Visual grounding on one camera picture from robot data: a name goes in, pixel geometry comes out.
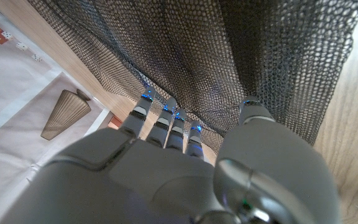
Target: wooden table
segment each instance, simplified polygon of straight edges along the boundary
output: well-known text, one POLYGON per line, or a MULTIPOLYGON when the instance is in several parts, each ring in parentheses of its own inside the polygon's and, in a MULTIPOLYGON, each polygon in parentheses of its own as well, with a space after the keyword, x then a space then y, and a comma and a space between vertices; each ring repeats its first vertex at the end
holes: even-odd
MULTIPOLYGON (((106 92, 92 73, 31 7, 26 0, 0 0, 0 11, 25 35, 79 81, 91 94, 124 120, 134 102, 123 96, 106 92)), ((332 170, 342 198, 344 223, 358 223, 358 25, 354 32, 354 47, 343 67, 333 99, 314 147, 326 159, 332 170)), ((157 119, 149 116, 144 136, 157 119)), ((216 156, 206 147, 206 156, 216 156)))

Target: white sheet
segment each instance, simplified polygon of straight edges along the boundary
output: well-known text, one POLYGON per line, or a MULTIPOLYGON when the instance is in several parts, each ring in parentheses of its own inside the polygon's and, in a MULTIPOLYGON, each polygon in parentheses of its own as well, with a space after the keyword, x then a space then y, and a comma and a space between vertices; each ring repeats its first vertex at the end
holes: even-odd
POLYGON ((0 45, 0 218, 40 166, 55 153, 82 138, 104 107, 89 101, 91 112, 72 127, 48 141, 40 137, 62 90, 79 86, 34 43, 0 15, 0 28, 16 37, 0 45), (21 41, 29 46, 22 52, 21 41), (31 56, 41 55, 42 62, 31 56))

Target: robotic hand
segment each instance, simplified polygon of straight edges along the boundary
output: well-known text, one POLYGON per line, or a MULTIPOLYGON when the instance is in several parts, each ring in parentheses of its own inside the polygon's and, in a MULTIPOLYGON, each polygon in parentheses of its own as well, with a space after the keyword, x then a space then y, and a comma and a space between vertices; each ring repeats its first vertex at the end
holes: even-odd
POLYGON ((173 98, 138 139, 154 96, 148 87, 118 131, 96 131, 52 158, 2 223, 341 222, 323 158, 256 98, 240 104, 213 167, 197 121, 182 153, 186 113, 174 112, 173 98))

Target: black mesh net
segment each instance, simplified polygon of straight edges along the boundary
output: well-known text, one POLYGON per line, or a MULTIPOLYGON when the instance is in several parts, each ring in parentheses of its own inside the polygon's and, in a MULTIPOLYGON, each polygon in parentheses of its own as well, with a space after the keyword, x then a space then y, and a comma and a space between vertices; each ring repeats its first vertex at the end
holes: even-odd
POLYGON ((310 144, 352 47, 357 0, 29 0, 102 86, 173 96, 215 153, 254 95, 310 144))

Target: blue light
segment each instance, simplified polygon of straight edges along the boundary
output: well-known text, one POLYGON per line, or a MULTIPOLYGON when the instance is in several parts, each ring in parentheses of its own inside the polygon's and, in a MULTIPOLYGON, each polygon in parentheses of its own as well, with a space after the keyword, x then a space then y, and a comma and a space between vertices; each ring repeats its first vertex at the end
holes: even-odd
POLYGON ((171 112, 171 111, 168 110, 168 105, 165 105, 163 110, 165 110, 167 112, 171 112))
POLYGON ((200 125, 197 125, 197 131, 201 132, 201 126, 200 125))
POLYGON ((142 97, 143 97, 143 98, 146 98, 146 99, 150 99, 151 101, 153 101, 153 98, 152 98, 152 96, 150 96, 150 95, 142 94, 142 97))

